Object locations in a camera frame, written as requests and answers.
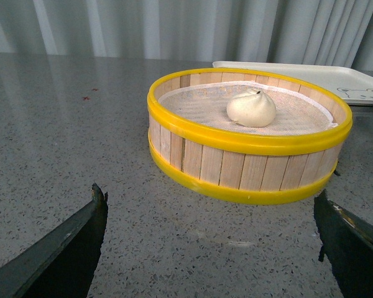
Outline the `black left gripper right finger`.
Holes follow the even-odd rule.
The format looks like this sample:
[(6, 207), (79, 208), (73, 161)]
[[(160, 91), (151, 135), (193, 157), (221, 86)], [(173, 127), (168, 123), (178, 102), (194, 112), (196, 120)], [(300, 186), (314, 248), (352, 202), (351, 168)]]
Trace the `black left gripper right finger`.
[(373, 225), (329, 200), (322, 191), (314, 218), (325, 257), (344, 297), (373, 297)]

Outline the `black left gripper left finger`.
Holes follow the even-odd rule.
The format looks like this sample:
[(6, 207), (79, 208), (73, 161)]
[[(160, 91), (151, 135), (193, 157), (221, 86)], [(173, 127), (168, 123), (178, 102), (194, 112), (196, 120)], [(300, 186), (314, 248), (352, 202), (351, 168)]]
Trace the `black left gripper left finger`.
[(0, 297), (87, 297), (101, 255), (108, 195), (92, 199), (38, 242), (0, 268)]

